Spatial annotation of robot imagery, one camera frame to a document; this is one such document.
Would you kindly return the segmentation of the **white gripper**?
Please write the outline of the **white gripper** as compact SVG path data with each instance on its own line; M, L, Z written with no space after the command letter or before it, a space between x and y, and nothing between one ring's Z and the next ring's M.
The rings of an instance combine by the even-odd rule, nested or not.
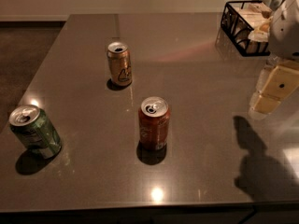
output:
M285 0L270 23L269 50L280 60L260 73L249 102L249 116L262 120L299 87L299 0Z

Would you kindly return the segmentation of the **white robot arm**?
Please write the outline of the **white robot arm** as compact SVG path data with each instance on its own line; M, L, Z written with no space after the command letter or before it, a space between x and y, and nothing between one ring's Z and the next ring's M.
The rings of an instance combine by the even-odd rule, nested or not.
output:
M261 120L299 87L299 0L262 0L266 21L249 34L267 41L270 56L249 102L249 115Z

